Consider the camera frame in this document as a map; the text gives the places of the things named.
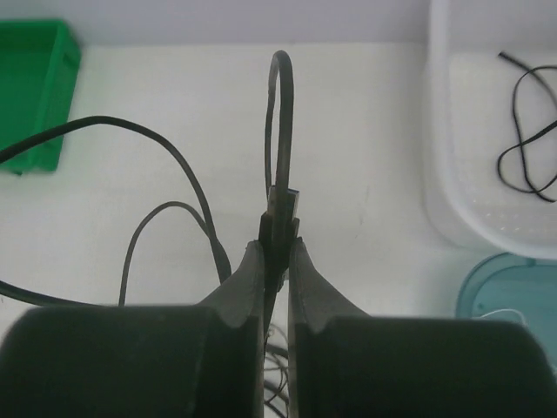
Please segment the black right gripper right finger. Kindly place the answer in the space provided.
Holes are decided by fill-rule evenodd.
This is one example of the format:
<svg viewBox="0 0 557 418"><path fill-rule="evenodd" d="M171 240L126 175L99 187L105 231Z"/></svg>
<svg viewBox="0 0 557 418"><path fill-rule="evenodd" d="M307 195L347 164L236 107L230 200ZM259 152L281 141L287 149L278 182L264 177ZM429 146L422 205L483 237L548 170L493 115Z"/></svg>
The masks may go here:
<svg viewBox="0 0 557 418"><path fill-rule="evenodd" d="M553 417L556 381L510 322L372 316L290 255L294 417Z"/></svg>

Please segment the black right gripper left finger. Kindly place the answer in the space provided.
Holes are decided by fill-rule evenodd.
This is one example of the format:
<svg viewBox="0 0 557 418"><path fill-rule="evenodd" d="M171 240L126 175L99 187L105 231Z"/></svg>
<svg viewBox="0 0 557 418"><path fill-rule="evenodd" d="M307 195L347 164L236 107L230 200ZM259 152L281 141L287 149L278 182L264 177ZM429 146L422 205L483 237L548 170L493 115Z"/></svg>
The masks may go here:
<svg viewBox="0 0 557 418"><path fill-rule="evenodd" d="M4 417L260 417L264 255L191 306L43 307L1 346Z"/></svg>

